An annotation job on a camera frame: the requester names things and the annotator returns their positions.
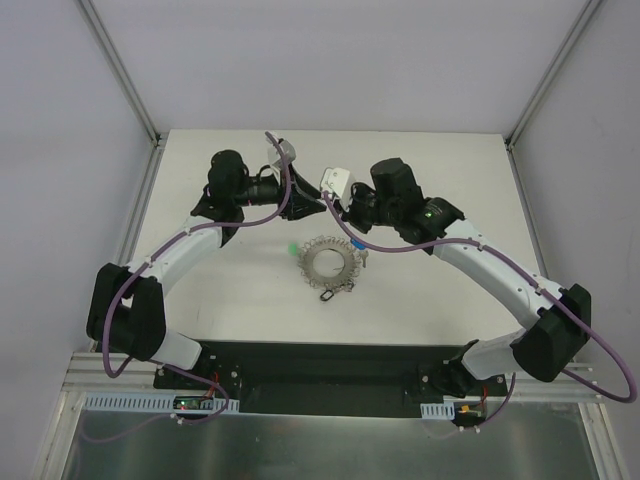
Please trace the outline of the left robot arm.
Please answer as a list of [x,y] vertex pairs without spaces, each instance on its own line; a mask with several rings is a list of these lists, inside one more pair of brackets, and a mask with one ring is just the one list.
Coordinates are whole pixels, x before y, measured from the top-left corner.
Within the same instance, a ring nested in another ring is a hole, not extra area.
[[188,388],[204,387],[212,369],[205,348],[168,327],[164,298],[191,268],[250,226],[244,208],[274,205],[275,216],[287,221],[325,211],[319,191],[294,169],[295,158],[294,147],[280,139],[268,164],[252,175],[237,151],[214,154],[202,195],[181,228],[153,253],[98,271],[87,335],[105,354],[168,364]]

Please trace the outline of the aluminium frame post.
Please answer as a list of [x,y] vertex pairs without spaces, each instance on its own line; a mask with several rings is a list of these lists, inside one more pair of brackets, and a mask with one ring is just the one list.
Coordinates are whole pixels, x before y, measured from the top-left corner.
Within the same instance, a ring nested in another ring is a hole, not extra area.
[[527,126],[534,118],[534,115],[542,106],[543,101],[551,90],[557,77],[562,72],[566,62],[569,60],[582,37],[585,35],[595,17],[605,4],[605,0],[588,0],[582,5],[578,15],[572,22],[569,30],[554,53],[549,65],[546,67],[543,75],[536,84],[531,96],[518,116],[513,128],[505,136],[505,146],[508,151],[512,151],[514,149],[519,139],[524,134]]
[[91,0],[77,0],[74,4],[147,138],[154,147],[158,146],[162,140],[162,134],[145,106],[95,3]]

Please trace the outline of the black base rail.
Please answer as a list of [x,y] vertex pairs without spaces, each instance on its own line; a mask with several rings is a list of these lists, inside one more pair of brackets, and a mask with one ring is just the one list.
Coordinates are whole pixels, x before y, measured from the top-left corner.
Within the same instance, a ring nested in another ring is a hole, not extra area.
[[417,418],[447,393],[432,376],[456,346],[206,341],[205,357],[186,378],[169,369],[153,386],[190,393],[215,380],[243,413]]

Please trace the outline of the aluminium frame right post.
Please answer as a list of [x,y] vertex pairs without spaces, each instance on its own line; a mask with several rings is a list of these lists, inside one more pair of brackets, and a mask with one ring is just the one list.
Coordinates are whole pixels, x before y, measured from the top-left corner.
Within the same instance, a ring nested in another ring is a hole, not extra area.
[[519,139],[524,134],[527,126],[534,118],[534,115],[542,106],[543,101],[551,90],[557,77],[562,72],[566,62],[569,60],[582,37],[585,35],[595,17],[605,4],[605,0],[588,0],[582,5],[578,15],[572,22],[569,30],[554,53],[549,65],[546,67],[543,75],[536,84],[531,96],[518,116],[513,128],[505,136],[505,146],[508,151],[512,151],[514,149]]

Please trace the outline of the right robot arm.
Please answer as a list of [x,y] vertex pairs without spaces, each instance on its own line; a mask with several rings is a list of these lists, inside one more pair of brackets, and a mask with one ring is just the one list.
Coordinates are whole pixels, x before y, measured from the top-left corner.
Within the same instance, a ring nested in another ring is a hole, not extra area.
[[501,252],[441,197],[426,197],[411,167],[399,158],[374,164],[372,185],[351,181],[342,190],[342,218],[362,233],[374,226],[393,228],[411,245],[457,268],[501,303],[518,331],[492,340],[472,340],[430,378],[453,396],[473,394],[486,379],[524,371],[551,382],[586,344],[589,336],[572,320],[591,322],[591,296],[578,284],[564,288]]

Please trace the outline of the silver key with blue tag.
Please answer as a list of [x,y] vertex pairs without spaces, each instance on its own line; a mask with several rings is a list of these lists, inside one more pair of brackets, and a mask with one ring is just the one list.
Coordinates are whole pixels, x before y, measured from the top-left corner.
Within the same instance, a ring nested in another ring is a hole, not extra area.
[[361,243],[359,243],[358,241],[356,241],[354,239],[351,240],[351,244],[355,248],[355,250],[357,251],[357,254],[358,254],[359,259],[360,259],[361,267],[365,268],[367,266],[367,258],[369,256],[368,249],[364,245],[362,245]]

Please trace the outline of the black key tag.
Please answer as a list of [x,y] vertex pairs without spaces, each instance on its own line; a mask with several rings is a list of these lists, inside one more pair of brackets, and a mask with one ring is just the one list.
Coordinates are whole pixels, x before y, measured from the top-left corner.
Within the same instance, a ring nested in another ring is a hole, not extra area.
[[321,295],[320,295],[320,300],[322,302],[327,302],[329,301],[332,297],[334,296],[334,293],[332,290],[325,290]]

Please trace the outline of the aluminium frame left post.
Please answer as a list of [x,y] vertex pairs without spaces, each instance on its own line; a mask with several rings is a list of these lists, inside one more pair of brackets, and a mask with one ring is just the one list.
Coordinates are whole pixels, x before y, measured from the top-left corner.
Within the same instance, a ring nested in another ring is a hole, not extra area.
[[154,147],[158,146],[162,140],[162,134],[145,106],[95,3],[91,0],[77,0],[74,4],[147,138]]

